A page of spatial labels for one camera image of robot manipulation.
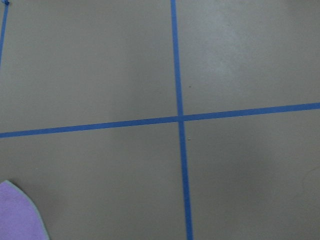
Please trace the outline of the purple cloth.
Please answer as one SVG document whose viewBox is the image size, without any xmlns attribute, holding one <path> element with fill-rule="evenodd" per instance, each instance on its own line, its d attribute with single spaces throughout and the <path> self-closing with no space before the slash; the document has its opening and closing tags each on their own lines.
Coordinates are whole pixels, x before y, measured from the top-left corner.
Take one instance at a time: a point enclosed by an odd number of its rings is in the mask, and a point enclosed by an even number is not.
<svg viewBox="0 0 320 240">
<path fill-rule="evenodd" d="M 35 204 L 8 180 L 0 184 L 0 238 L 2 240 L 50 238 Z"/>
</svg>

